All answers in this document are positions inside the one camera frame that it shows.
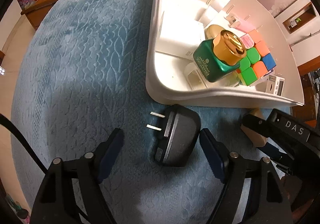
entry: white box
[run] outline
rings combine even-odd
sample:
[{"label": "white box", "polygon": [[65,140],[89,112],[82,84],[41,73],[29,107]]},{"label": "white box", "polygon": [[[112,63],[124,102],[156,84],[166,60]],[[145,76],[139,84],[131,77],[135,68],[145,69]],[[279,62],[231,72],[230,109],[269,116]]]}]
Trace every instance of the white box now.
[{"label": "white box", "polygon": [[269,75],[266,93],[282,96],[284,90],[284,78]]},{"label": "white box", "polygon": [[161,21],[156,49],[193,61],[194,51],[205,40],[203,24],[167,11]]},{"label": "white box", "polygon": [[230,2],[230,0],[215,0],[207,9],[204,11],[199,19],[199,22],[203,24],[204,27],[207,25],[222,11],[225,6]]}]

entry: textured blue carpet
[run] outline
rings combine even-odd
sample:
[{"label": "textured blue carpet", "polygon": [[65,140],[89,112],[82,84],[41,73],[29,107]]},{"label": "textured blue carpet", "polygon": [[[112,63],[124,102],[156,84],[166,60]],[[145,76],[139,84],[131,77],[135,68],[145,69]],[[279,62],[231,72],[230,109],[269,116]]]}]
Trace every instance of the textured blue carpet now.
[{"label": "textured blue carpet", "polygon": [[[165,106],[145,89],[151,8],[152,0],[59,0],[24,57],[11,119],[45,166],[79,158],[122,128],[124,147],[101,185],[116,221],[206,223],[222,184],[199,142],[184,168],[154,163],[155,133],[146,125]],[[192,109],[229,150],[262,157],[240,130],[246,110]],[[32,206],[43,174],[15,138],[12,153]]]}]

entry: round gold lid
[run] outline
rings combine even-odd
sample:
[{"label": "round gold lid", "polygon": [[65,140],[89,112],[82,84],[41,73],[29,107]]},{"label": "round gold lid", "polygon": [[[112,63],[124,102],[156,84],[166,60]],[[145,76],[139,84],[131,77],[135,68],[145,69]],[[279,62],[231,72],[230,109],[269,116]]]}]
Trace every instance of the round gold lid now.
[{"label": "round gold lid", "polygon": [[219,60],[230,66],[235,65],[247,55],[241,40],[228,30],[222,30],[213,40],[213,52]]}]

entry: tiled floor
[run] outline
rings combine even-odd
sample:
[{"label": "tiled floor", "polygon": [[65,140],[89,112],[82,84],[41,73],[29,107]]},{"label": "tiled floor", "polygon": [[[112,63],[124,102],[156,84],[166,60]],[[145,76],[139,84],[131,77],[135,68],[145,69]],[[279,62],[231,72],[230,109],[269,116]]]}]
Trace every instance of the tiled floor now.
[{"label": "tiled floor", "polygon": [[[29,21],[24,18],[7,49],[1,65],[5,69],[5,73],[0,75],[0,113],[9,119],[20,65],[34,34],[35,30]],[[0,178],[6,192],[30,212],[30,207],[22,193],[13,164],[10,134],[2,126],[0,126]]]}]

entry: white storage tray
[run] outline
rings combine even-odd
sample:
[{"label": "white storage tray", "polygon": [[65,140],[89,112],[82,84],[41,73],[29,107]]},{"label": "white storage tray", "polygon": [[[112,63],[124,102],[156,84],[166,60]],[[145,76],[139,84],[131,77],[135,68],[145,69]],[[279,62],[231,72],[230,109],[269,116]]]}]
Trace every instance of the white storage tray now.
[{"label": "white storage tray", "polygon": [[265,93],[265,86],[212,87],[191,90],[184,76],[189,59],[164,53],[157,45],[161,32],[161,18],[166,12],[177,13],[189,20],[198,21],[214,0],[153,0],[149,46],[147,55],[146,88],[153,100],[162,104],[191,106],[274,108],[304,104],[299,72],[290,47],[273,16],[257,0],[230,0],[211,24],[218,24],[237,34],[244,33],[229,28],[224,18],[232,6],[232,13],[240,18],[248,15],[248,22],[258,28],[276,60],[275,75],[285,78],[282,96]]}]

